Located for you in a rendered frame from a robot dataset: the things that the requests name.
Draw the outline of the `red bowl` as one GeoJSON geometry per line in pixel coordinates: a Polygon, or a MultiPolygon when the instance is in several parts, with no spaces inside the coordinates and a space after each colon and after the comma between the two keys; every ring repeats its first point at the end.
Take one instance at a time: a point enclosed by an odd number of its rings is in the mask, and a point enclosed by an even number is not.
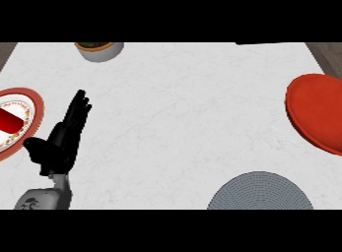
{"type": "Polygon", "coordinates": [[[303,139],[342,157],[342,80],[324,74],[297,76],[287,86],[284,106],[303,139]]]}

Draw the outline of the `red can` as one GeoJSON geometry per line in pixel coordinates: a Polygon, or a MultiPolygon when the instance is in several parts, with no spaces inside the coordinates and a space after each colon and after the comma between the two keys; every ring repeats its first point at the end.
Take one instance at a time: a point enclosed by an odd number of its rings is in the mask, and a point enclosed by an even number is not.
{"type": "Polygon", "coordinates": [[[0,131],[7,134],[16,133],[24,127],[24,120],[0,108],[0,131]]]}

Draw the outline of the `round grey placemat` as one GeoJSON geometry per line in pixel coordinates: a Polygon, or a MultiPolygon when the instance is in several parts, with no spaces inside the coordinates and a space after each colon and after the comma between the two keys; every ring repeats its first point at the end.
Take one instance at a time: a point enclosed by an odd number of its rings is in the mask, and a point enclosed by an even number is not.
{"type": "Polygon", "coordinates": [[[252,171],[229,179],[216,190],[209,210],[311,210],[296,184],[268,171],[252,171]]]}

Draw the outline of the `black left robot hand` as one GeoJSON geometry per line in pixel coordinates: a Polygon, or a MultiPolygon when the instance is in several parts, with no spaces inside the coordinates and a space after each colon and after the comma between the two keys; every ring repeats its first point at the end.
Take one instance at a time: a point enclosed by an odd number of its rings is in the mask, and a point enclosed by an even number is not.
{"type": "Polygon", "coordinates": [[[24,141],[31,162],[41,166],[40,176],[67,174],[72,168],[80,135],[92,109],[86,92],[78,90],[69,102],[64,119],[55,124],[47,139],[30,137],[24,141]]]}

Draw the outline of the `red-rimmed patterned plate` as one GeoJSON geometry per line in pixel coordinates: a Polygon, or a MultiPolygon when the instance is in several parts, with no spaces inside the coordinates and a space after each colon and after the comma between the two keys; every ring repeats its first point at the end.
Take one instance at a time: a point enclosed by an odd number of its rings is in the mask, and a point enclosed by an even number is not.
{"type": "Polygon", "coordinates": [[[43,122],[43,98],[28,88],[0,91],[0,108],[24,120],[24,127],[15,134],[0,131],[0,161],[21,148],[24,140],[32,137],[43,122]]]}

